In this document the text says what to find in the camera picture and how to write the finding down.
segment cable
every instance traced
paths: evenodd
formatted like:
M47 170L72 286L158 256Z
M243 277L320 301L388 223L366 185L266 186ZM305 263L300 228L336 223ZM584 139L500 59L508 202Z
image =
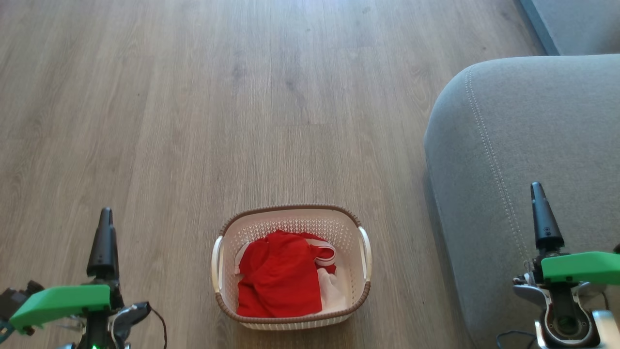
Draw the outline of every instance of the cable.
M166 329L166 321L164 321L164 317L160 313L158 313L157 310L151 308L151 311L153 311L155 315L157 315L159 320L161 320L162 326L164 326L164 349L166 349L168 347L168 330Z
M500 338L506 335L512 335L512 334L516 334L516 335L526 335L526 336L530 336L532 337L532 341L528 344L528 349L530 349L532 347L532 344L534 344L534 342L536 341L536 335L530 332L525 332L525 331L519 331L519 330L511 330L511 331L507 331L504 333L500 333L495 337L495 342L497 344L497 348L498 349L502 349L502 344L500 343Z
M605 294L605 292L601 292L601 294L603 295L603 299L605 300L605 310L609 310L609 299L607 299L607 295Z
M527 349L531 349L531 348L532 348L532 345L534 345L534 343L536 343L536 338L532 338L532 340L531 340L531 341L529 341L529 344L528 344Z

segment gray sofa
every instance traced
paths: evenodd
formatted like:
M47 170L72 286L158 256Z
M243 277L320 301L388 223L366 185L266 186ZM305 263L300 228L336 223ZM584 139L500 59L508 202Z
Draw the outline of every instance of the gray sofa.
M620 55L479 63L443 90L424 138L461 311L478 348L533 331L512 277L538 253L529 185L540 181L567 252L620 243ZM620 317L620 297L611 291ZM505 348L524 348L510 338Z
M521 0L549 55L620 52L620 1Z

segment white towel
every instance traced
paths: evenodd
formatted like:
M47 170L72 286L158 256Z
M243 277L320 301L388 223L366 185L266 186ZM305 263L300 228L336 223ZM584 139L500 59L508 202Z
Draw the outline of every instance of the white towel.
M347 309L347 298L337 287L336 275L328 273L325 268L319 268L319 286L321 287L321 304L323 310L317 314L327 314Z

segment brown basket rim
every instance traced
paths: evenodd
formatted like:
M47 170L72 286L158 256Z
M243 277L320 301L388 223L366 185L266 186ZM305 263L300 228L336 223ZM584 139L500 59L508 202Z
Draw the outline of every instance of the brown basket rim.
M357 216L342 206L329 205L329 204L302 204L302 205L293 204L293 205L284 205L284 206L268 206L268 207L263 207L260 209L252 209L252 210L241 212L240 214L237 214L233 218L229 219L224 224L224 226L219 232L219 235L222 237L226 235L226 231L228 230L228 228L230 228L230 226L233 223L235 223L235 221L237 221L238 219L242 217L246 217L248 215L265 213L265 212L273 212L273 211L287 211L287 210L299 210L299 209L327 209L327 210L332 210L332 211L339 211L349 216L349 218L351 218L351 220L355 223L355 225L358 228L361 227L361 222L357 218ZM299 317L275 317L274 318L274 317L240 316L240 315L237 315L237 313L231 311L230 308L226 306L226 304L224 303L224 299L222 298L222 295L220 292L216 292L215 300L218 302L218 305L220 309L222 309L224 314L226 314L232 320L235 320L237 322L242 322L245 324L265 324L265 325L297 324L300 322L321 321L321 320L333 319L335 317L350 315L354 313L357 309L359 309L362 304L364 304L364 302L366 301L366 298L368 298L369 292L370 292L370 281L367 281L364 284L364 291L362 292L361 297L349 308L345 310L341 310L339 312L333 312L329 314L320 314L320 315L314 314L314 315L306 315L306 316L299 316Z

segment laminate floor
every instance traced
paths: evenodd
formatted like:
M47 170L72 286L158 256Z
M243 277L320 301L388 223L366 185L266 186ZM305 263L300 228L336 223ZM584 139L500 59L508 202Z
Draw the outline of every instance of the laminate floor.
M0 34L3 289L86 282L111 206L125 300L164 315L169 348L469 346L422 137L461 69L540 52L512 0L3 0ZM333 327L247 330L215 303L213 242L292 203L360 217L370 296ZM131 341L160 347L159 321Z

